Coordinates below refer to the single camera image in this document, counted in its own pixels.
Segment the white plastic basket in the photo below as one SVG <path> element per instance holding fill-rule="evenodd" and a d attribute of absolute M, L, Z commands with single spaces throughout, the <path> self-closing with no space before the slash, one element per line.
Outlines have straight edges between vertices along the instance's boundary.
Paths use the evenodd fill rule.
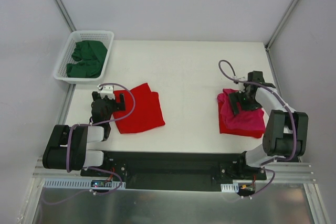
<path fill-rule="evenodd" d="M 76 43 L 83 40 L 94 40 L 100 41 L 104 44 L 107 49 L 107 55 L 105 57 L 105 61 L 102 65 L 101 73 L 96 78 L 70 78 L 67 76 L 66 69 L 68 63 L 75 63 L 72 58 L 72 54 L 76 47 Z M 58 57 L 57 63 L 54 68 L 53 76 L 56 80 L 61 80 L 67 82 L 69 84 L 98 84 L 105 75 L 105 71 L 107 68 L 107 64 L 109 61 L 109 57 L 111 55 L 111 48 L 114 40 L 114 33 L 112 31 L 107 30 L 76 30 L 73 31 Z"/>

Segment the red t shirt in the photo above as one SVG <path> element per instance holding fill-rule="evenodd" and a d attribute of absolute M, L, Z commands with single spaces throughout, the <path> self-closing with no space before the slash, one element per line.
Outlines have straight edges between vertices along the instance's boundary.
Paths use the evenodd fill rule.
<path fill-rule="evenodd" d="M 261 138 L 264 134 L 264 131 L 259 130 L 242 130 L 242 129 L 228 129 L 223 122 L 222 116 L 220 114 L 223 103 L 218 101 L 218 125 L 220 134 L 230 134 L 237 136 L 245 136 L 245 137 L 253 137 L 253 138 Z"/>
<path fill-rule="evenodd" d="M 114 93 L 117 102 L 120 102 L 119 95 L 124 95 L 125 110 L 114 112 L 113 117 L 121 118 L 131 113 L 127 118 L 115 122 L 119 133 L 142 133 L 165 125 L 159 94 L 152 91 L 148 83 L 131 89 L 135 103 L 132 96 L 125 90 L 117 90 Z"/>

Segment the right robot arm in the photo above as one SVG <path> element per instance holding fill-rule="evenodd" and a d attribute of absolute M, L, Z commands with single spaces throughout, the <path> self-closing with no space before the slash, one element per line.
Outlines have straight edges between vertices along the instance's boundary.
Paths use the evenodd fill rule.
<path fill-rule="evenodd" d="M 244 111 L 264 109 L 268 122 L 262 144 L 239 154 L 237 161 L 226 168 L 227 175 L 233 179 L 252 179 L 266 164 L 302 156 L 307 145 L 308 115 L 289 106 L 276 87 L 265 82 L 261 71 L 249 72 L 246 79 L 237 79 L 236 83 L 239 90 L 228 96 L 234 117 Z"/>

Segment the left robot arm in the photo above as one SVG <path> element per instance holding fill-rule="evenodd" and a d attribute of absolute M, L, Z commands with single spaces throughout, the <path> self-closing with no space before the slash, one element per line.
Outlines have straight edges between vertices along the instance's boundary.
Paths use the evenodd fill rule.
<path fill-rule="evenodd" d="M 111 132 L 109 120 L 114 112 L 119 111 L 125 111 L 123 93 L 108 95 L 94 91 L 89 122 L 99 125 L 55 125 L 43 154 L 43 167 L 71 172 L 93 166 L 93 170 L 99 176 L 109 174 L 111 163 L 103 158 L 103 152 L 88 150 L 87 144 L 108 139 Z"/>

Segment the pink t shirt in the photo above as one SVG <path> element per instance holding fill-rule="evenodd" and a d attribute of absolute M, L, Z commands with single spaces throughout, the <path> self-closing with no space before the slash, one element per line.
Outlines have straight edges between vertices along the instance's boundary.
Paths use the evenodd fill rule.
<path fill-rule="evenodd" d="M 257 109 L 254 111 L 240 110 L 239 114 L 234 116 L 230 106 L 228 95 L 236 92 L 234 89 L 223 89 L 222 93 L 217 95 L 217 102 L 223 103 L 221 116 L 228 129 L 259 130 L 265 132 L 264 111 Z"/>

